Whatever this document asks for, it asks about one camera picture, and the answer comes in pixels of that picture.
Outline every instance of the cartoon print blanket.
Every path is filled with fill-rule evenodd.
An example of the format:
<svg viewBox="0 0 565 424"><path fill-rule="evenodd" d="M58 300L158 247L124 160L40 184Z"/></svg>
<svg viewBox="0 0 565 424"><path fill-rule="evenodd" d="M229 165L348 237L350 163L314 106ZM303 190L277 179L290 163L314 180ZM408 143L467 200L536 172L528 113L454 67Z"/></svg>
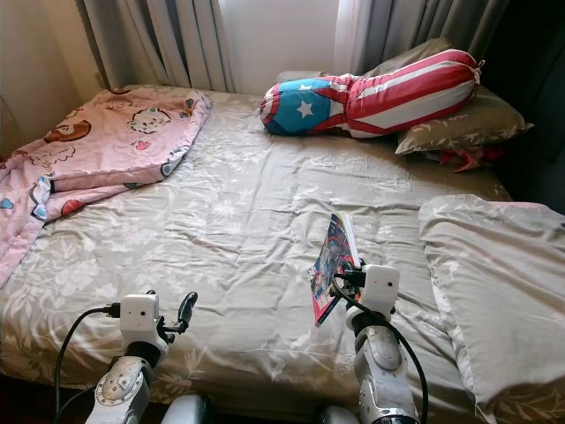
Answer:
<svg viewBox="0 0 565 424"><path fill-rule="evenodd" d="M165 179L209 109L197 91L185 99L144 87L103 91L0 163L0 288L46 222Z"/></svg>

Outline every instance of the body pillow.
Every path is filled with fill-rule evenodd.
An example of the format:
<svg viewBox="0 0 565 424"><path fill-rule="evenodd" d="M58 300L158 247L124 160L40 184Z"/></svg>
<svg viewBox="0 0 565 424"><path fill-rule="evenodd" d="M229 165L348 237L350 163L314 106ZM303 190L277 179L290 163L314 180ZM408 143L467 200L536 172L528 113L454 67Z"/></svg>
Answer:
<svg viewBox="0 0 565 424"><path fill-rule="evenodd" d="M283 82L265 94L261 120L279 135L394 133L460 110L475 92L481 65L468 53L449 49L377 77Z"/></svg>

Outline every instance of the comic book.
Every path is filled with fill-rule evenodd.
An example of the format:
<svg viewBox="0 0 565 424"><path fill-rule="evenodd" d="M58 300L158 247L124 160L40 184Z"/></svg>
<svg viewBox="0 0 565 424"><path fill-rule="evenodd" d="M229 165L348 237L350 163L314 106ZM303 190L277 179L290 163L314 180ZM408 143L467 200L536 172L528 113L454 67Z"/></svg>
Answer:
<svg viewBox="0 0 565 424"><path fill-rule="evenodd" d="M320 256L308 271L316 324L322 324L339 301L330 296L329 289L334 274L342 274L348 264L353 268L361 266L351 219L347 214L332 214Z"/></svg>

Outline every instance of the curtain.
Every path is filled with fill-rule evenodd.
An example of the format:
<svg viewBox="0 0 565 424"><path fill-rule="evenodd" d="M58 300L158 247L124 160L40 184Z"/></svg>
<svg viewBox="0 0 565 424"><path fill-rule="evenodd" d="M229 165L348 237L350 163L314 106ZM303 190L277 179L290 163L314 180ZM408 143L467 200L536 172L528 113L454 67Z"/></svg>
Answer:
<svg viewBox="0 0 565 424"><path fill-rule="evenodd" d="M110 87L233 91L219 0L77 0Z"/></svg>
<svg viewBox="0 0 565 424"><path fill-rule="evenodd" d="M437 37L448 38L479 60L509 1L340 0L334 72L367 72Z"/></svg>

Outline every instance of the bed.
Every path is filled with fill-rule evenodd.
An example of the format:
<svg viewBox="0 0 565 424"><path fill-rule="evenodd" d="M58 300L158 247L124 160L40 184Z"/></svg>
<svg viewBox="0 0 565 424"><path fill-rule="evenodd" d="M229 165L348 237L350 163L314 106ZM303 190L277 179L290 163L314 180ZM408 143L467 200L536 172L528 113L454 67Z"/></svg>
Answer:
<svg viewBox="0 0 565 424"><path fill-rule="evenodd" d="M395 155L394 139L274 136L260 122L260 97L207 95L210 117L167 179L43 228L0 292L0 371L51 383L80 313L154 289L173 317L196 291L191 326L157 372L154 401L197 391L226 413L285 420L310 420L322 404L355 405L344 305L315 327L306 278L337 210L352 215L365 261L401 270L393 323L426 371L430 420L477 422L434 299L418 211L450 194L509 201L499 178ZM64 385L97 381L120 352L116 321L85 319L65 356ZM419 405L411 364L409 379Z"/></svg>

